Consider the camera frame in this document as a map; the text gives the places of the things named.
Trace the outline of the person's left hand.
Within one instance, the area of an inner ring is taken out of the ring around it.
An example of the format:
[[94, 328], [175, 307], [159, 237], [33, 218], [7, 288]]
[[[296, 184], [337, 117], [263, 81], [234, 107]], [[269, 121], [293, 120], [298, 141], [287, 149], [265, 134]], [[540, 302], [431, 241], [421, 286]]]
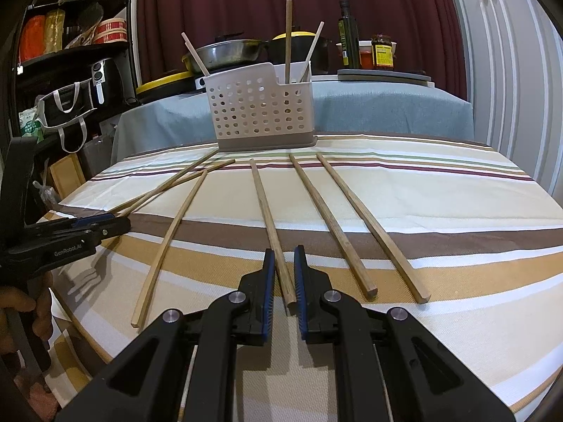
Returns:
[[5, 309], [15, 309], [21, 313], [33, 313], [35, 315], [32, 330], [42, 341], [48, 341], [52, 335], [51, 324], [51, 273], [45, 273], [42, 278], [41, 293], [32, 298], [28, 294], [14, 287], [1, 289], [1, 355], [16, 352], [17, 347], [12, 337], [12, 331], [8, 327]]

